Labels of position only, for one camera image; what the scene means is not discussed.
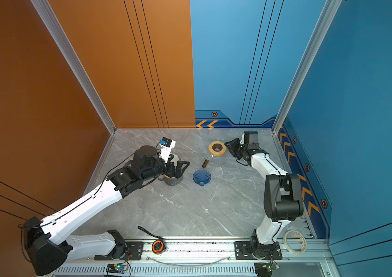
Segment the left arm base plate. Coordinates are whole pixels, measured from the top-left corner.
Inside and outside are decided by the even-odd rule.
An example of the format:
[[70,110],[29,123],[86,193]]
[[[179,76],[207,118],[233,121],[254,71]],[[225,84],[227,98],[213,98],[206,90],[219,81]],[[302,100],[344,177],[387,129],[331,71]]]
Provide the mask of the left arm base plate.
[[117,244],[107,255],[95,255],[94,260],[140,260],[144,249],[144,242],[131,241]]

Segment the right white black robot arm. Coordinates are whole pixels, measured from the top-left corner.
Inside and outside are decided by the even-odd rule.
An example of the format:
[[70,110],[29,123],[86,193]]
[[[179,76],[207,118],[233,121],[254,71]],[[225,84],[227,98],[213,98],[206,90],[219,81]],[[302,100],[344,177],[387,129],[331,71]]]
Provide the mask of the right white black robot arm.
[[277,239],[291,222],[304,214],[302,186],[296,174],[278,166],[258,143],[258,132],[245,131],[242,138],[225,143],[228,151],[245,166],[254,168],[264,179],[265,217],[250,238],[250,252],[256,259],[281,259]]

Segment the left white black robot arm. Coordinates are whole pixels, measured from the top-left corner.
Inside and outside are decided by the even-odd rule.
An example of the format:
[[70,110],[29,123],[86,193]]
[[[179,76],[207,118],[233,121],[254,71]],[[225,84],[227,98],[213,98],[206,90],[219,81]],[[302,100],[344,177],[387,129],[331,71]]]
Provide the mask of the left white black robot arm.
[[171,153],[173,145],[144,145],[110,169],[100,185],[64,209],[43,219],[28,219],[21,228],[21,246],[36,275],[48,275],[65,262],[94,256],[104,260],[129,257],[126,240],[117,230],[98,235],[73,233],[102,210],[160,176],[178,180],[189,166]]

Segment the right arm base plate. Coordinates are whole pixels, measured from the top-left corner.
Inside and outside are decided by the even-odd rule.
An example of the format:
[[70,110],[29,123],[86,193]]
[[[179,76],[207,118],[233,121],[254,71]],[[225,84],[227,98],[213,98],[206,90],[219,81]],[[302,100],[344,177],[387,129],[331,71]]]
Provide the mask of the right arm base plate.
[[236,260],[282,260],[280,244],[252,244],[250,241],[236,241]]

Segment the wooden ring holder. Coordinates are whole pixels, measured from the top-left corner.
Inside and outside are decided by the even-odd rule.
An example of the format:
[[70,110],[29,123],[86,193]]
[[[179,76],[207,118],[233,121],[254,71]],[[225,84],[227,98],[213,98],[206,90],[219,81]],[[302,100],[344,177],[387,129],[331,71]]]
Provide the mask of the wooden ring holder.
[[209,145],[209,152],[214,157],[220,157],[227,151],[227,147],[223,142],[215,141]]

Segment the blue ribbed dripper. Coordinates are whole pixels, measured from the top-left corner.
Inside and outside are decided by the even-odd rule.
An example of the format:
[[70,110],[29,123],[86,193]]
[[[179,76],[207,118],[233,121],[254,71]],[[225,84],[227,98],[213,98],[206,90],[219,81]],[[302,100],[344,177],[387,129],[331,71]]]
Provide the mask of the blue ribbed dripper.
[[212,175],[206,169],[199,169],[194,172],[192,178],[197,185],[203,187],[212,180]]

